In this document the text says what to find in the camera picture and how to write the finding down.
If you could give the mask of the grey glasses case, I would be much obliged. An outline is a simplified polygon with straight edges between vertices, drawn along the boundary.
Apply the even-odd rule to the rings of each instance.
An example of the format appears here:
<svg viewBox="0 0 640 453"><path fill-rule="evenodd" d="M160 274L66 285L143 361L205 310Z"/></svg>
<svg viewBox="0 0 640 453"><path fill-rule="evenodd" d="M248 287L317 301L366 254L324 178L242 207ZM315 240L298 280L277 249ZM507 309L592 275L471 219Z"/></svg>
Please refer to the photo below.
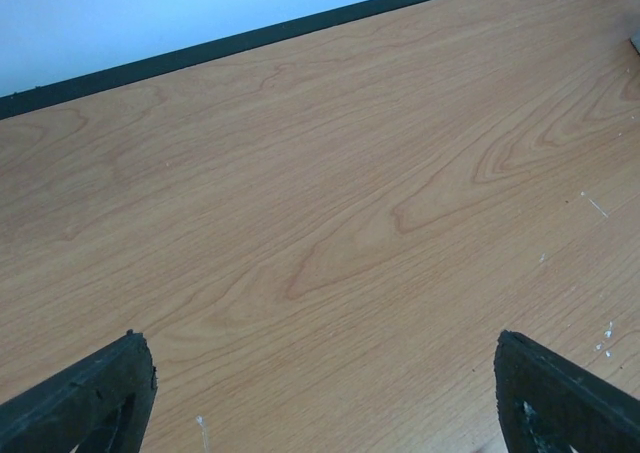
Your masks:
<svg viewBox="0 0 640 453"><path fill-rule="evenodd" d="M640 53L640 33L639 32L635 33L630 38L630 42L633 45L633 47L635 48L636 52Z"/></svg>

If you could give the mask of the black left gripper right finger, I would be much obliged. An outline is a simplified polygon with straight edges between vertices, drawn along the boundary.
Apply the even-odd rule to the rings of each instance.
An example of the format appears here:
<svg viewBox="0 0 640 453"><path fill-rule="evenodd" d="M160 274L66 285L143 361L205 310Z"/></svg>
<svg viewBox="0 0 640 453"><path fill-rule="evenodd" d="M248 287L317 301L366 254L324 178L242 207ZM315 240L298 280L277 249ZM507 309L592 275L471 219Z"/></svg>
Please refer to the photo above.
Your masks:
<svg viewBox="0 0 640 453"><path fill-rule="evenodd" d="M527 336L500 333L494 373L509 452L639 450L639 400Z"/></svg>

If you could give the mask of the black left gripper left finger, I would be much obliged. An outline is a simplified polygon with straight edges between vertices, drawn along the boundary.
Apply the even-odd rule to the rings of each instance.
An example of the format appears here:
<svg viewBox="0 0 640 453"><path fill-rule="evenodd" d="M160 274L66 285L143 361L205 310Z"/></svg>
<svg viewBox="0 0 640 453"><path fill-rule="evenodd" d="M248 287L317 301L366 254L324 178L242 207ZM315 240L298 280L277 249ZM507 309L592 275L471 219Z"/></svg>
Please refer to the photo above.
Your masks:
<svg viewBox="0 0 640 453"><path fill-rule="evenodd" d="M138 452L158 390L147 341L124 336L1 405L3 452Z"/></svg>

